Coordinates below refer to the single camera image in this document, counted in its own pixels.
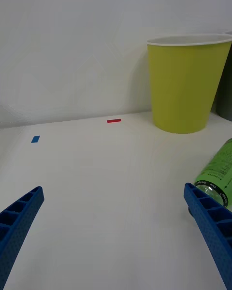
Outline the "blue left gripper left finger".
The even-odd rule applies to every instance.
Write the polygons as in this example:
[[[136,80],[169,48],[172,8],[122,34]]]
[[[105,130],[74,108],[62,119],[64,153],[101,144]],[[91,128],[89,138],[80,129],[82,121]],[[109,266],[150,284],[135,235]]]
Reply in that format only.
[[[0,213],[1,290],[43,202],[43,188],[37,186]]]

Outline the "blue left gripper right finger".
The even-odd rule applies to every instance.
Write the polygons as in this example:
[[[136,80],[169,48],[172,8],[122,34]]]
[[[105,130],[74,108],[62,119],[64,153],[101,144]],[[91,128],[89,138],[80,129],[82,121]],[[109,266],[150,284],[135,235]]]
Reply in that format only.
[[[191,183],[184,199],[194,217],[226,289],[232,289],[232,213]]]

